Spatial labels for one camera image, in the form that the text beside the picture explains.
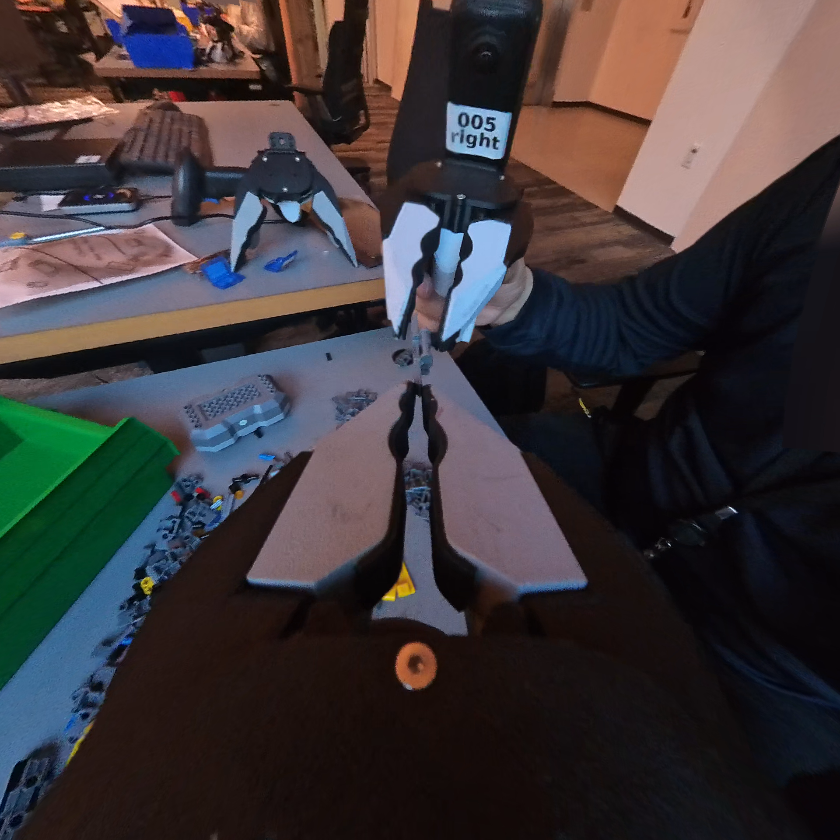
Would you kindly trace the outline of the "person's right hand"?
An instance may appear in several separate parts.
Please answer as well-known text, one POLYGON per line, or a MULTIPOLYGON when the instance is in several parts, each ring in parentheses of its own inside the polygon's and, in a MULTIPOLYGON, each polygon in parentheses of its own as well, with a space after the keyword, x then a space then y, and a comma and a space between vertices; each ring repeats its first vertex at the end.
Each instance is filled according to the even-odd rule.
MULTIPOLYGON (((525 258, 521 257, 508 269, 496 294, 476 318, 478 328, 495 327, 513 320, 522 309, 532 290, 532 271, 525 258)), ((420 329, 429 332, 438 330, 443 316, 445 300, 434 289, 429 275, 425 275, 421 286, 416 290, 415 314, 420 329)))

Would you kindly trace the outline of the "black badge reel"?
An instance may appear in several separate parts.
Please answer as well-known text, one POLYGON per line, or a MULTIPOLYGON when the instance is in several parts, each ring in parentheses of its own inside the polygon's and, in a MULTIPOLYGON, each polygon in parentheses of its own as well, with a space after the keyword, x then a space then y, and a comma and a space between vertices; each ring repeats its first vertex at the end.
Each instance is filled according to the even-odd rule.
POLYGON ((738 515, 738 509, 727 505, 674 520, 653 544, 643 550, 643 556, 655 563, 663 558, 672 559, 683 550, 705 549, 719 535, 723 524, 738 515))

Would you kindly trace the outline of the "blue container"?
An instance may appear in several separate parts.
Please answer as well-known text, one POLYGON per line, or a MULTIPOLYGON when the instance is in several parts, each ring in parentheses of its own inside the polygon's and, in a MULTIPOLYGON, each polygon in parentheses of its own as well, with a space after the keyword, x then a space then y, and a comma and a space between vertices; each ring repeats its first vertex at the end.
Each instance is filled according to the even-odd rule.
POLYGON ((198 67, 194 24, 197 14, 179 1, 127 2, 106 13, 114 44, 140 69, 194 70, 198 67))

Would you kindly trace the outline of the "black office chair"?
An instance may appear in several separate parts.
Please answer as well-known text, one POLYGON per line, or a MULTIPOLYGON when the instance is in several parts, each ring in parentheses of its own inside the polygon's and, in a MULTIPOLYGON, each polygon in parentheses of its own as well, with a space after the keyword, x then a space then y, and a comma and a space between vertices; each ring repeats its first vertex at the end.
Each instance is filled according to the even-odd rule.
POLYGON ((352 144, 371 125, 362 76, 368 16, 367 1, 344 2, 343 18, 329 31, 321 87, 287 86, 304 97, 307 121, 330 148, 352 144))

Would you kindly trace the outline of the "pile of grey brick parts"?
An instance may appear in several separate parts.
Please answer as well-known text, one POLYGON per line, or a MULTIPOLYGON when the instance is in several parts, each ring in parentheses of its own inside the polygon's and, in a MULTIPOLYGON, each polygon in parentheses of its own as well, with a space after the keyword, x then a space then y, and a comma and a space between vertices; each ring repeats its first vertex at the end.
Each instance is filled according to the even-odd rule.
POLYGON ((15 838, 92 729, 153 594, 243 500, 183 476, 2 688, 1 837, 15 838))

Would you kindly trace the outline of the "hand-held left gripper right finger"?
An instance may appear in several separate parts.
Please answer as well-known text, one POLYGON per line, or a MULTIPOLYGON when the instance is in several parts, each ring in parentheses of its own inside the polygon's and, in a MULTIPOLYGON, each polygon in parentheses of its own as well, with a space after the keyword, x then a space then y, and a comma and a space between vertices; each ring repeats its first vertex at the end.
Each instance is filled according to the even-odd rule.
POLYGON ((421 391, 432 465, 434 579, 456 610, 583 590, 587 577, 520 450, 494 428, 421 391))

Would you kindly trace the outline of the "small dark grey brick piece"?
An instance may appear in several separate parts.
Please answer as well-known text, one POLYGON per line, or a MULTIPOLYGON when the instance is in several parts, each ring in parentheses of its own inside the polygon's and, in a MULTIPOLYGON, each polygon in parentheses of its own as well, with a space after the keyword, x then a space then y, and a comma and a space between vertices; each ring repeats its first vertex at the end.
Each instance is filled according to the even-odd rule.
POLYGON ((427 382, 434 362, 432 336, 428 329, 413 328, 412 351, 414 379, 408 386, 410 407, 412 412, 417 408, 421 411, 423 426, 428 429, 438 413, 438 400, 427 382))

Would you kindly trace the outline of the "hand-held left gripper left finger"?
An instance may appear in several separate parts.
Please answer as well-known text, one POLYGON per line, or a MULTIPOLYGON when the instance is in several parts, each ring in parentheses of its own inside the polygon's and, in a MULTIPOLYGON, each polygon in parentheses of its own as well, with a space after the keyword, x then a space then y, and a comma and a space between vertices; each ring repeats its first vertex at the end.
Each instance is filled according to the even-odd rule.
POLYGON ((403 567, 403 462, 417 385, 395 386, 324 435, 246 575, 302 594, 386 594, 403 567))

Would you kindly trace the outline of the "person's right forearm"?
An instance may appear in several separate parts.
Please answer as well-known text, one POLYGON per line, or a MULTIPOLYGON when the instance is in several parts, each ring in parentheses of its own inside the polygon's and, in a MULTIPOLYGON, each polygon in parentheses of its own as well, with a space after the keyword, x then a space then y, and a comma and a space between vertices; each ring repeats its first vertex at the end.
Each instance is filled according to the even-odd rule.
POLYGON ((534 270, 521 310, 487 329, 489 342, 560 369, 630 375, 700 349, 741 316, 776 330, 802 312, 838 162, 835 138, 690 247, 616 283, 534 270))

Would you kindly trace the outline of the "person's dark clothed torso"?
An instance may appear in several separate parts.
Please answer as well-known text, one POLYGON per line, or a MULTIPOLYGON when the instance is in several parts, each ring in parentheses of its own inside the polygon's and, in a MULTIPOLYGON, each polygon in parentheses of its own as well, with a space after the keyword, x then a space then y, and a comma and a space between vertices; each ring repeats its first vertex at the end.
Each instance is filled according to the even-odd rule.
POLYGON ((520 445, 642 551, 674 520, 739 510, 705 549, 649 562, 758 762, 816 838, 838 838, 838 453, 784 445, 801 315, 737 318, 647 421, 534 417, 520 445))

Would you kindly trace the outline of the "grey desk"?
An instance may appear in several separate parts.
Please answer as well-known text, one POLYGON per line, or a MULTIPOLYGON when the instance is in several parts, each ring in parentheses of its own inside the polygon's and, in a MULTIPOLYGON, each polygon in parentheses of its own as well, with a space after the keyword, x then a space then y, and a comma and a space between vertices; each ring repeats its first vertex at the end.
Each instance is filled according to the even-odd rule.
MULTIPOLYGON (((214 494, 224 494, 231 479, 245 474, 262 476, 268 463, 259 454, 296 455, 313 449, 320 438, 335 429, 332 397, 368 388, 379 395, 390 391, 405 379, 412 379, 411 368, 394 364, 392 353, 401 346, 387 330, 361 332, 316 343, 300 344, 243 356, 213 364, 193 366, 179 371, 147 375, 116 384, 41 396, 32 404, 101 425, 114 425, 125 417, 135 417, 143 424, 168 437, 181 456, 175 462, 175 474, 201 474, 214 494), (324 350, 332 352, 327 362, 324 350), (271 375, 290 398, 290 415, 270 427, 261 439, 247 436, 217 454, 195 451, 182 415, 189 399, 211 394, 223 385, 231 385, 251 374, 271 375)), ((429 382, 437 396, 445 396, 463 407, 481 422, 499 431, 499 426, 468 384, 455 363, 436 353, 429 382)), ((217 527, 170 581, 161 593, 153 595, 146 626, 157 618, 158 607, 175 584, 186 583, 187 572, 198 572, 205 554, 221 543, 222 525, 217 527)), ((416 594, 386 603, 374 609, 374 617, 412 618, 449 635, 465 635, 466 620, 439 594, 434 582, 428 523, 410 512, 406 521, 405 562, 416 587, 416 594)))

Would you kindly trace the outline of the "green plastic bin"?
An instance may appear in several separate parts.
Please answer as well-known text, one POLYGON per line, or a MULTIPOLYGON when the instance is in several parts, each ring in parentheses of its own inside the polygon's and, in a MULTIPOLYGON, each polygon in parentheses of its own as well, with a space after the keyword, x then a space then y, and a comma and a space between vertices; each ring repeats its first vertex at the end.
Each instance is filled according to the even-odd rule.
POLYGON ((172 484, 173 443, 1 400, 1 687, 172 484))

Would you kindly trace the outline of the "grey brick hub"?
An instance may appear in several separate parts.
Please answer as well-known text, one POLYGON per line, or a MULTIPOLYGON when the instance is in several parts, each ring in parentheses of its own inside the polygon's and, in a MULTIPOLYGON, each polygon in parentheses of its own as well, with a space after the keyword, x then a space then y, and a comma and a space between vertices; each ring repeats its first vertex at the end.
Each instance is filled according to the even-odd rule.
POLYGON ((217 453, 251 434, 260 437, 290 409, 289 396, 269 374, 254 374, 185 404, 182 413, 195 450, 217 453))

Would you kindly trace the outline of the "black keyboard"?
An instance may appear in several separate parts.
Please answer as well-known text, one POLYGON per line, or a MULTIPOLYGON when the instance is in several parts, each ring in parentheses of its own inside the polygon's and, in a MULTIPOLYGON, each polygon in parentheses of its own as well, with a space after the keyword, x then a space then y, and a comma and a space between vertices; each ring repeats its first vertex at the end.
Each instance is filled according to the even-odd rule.
POLYGON ((173 175, 183 152, 190 152, 203 167, 213 165, 206 122, 163 105, 156 102, 134 119, 118 147, 119 165, 136 175, 173 175))

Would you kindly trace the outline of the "idle black white gripper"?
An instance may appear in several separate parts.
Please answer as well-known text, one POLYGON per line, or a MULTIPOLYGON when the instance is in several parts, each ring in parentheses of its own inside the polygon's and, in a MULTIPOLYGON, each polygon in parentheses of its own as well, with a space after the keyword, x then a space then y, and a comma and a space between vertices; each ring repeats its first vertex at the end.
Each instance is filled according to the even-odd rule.
POLYGON ((289 224, 296 224, 309 204, 333 245, 357 267, 350 233, 340 202, 327 178, 307 155, 297 148, 289 133, 273 132, 269 147, 260 150, 249 167, 203 167, 188 149, 175 157, 171 184, 171 221, 179 227, 198 222, 201 204, 209 198, 234 198, 229 263, 234 269, 245 264, 272 205, 289 224))

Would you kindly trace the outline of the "wooden edged background table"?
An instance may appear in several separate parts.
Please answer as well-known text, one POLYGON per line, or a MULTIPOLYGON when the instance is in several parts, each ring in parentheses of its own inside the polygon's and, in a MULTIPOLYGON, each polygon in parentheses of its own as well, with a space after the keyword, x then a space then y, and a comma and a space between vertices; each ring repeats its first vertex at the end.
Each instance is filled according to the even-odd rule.
MULTIPOLYGON (((289 101, 183 102, 201 117, 217 165, 246 166, 268 146, 272 131, 291 133, 339 198, 370 203, 328 146, 289 101)), ((52 377, 167 354, 187 335, 222 329, 221 344, 239 340, 252 324, 290 314, 373 301, 384 296, 380 268, 354 268, 314 226, 266 220, 245 280, 218 290, 183 268, 98 289, 41 298, 2 309, 3 378, 52 377), (299 250, 285 271, 264 264, 299 250)))

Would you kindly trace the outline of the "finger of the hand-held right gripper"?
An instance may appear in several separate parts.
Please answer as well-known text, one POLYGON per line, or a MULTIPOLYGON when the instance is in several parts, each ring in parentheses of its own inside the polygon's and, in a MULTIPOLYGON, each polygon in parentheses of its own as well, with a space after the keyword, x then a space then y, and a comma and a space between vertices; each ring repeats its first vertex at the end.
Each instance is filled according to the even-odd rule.
POLYGON ((432 208, 402 205, 391 232, 383 238, 385 308, 397 339, 409 331, 417 288, 439 244, 440 229, 440 218, 432 208))
POLYGON ((461 243, 468 246, 468 254, 460 258, 456 277, 447 291, 440 320, 440 347, 450 348, 471 337, 478 315, 507 273, 511 228, 510 221, 500 219, 482 219, 467 227, 461 243))

